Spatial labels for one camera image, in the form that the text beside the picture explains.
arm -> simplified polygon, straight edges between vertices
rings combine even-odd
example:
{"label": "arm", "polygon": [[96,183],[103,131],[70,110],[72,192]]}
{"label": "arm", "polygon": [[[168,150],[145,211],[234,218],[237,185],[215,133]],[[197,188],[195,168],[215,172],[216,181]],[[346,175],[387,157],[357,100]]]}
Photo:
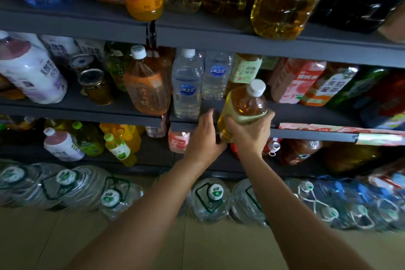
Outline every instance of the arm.
{"label": "arm", "polygon": [[149,269],[197,178],[225,150],[215,144],[213,111],[200,117],[184,154],[124,214],[75,256],[68,269]]}
{"label": "arm", "polygon": [[268,111],[253,124],[240,126],[231,118],[238,156],[288,267],[311,270],[371,270],[372,268],[335,232],[292,194],[281,178],[266,164],[262,150],[270,137]]}

person's left arm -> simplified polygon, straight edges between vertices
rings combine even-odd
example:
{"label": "person's left arm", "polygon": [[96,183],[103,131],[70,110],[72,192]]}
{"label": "person's left arm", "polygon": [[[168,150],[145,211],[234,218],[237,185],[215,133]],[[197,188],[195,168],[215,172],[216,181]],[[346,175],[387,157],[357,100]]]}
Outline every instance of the person's left arm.
{"label": "person's left arm", "polygon": [[213,111],[202,115],[184,158],[76,255],[68,269],[149,269],[198,177],[225,150],[215,143]]}

person's left hand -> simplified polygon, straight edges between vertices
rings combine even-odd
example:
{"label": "person's left hand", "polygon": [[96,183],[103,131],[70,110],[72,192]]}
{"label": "person's left hand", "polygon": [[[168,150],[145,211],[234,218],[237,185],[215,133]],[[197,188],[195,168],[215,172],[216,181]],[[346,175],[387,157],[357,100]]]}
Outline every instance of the person's left hand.
{"label": "person's left hand", "polygon": [[191,136],[184,153],[184,160],[192,164],[200,163],[206,170],[226,149],[226,143],[215,143],[214,109],[200,116],[198,127]]}

floor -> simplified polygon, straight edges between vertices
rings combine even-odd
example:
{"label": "floor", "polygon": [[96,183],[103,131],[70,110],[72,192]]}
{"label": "floor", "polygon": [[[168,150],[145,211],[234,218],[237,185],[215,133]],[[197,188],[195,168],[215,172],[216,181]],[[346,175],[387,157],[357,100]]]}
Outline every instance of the floor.
{"label": "floor", "polygon": [[[147,177],[131,180],[145,188],[153,182]],[[2,269],[64,269],[107,225],[98,212],[0,208]],[[405,233],[337,232],[376,270],[403,269]],[[177,219],[154,269],[202,270],[212,267],[213,262],[218,269],[287,270],[271,230],[238,225],[228,219],[203,225],[189,214]]]}

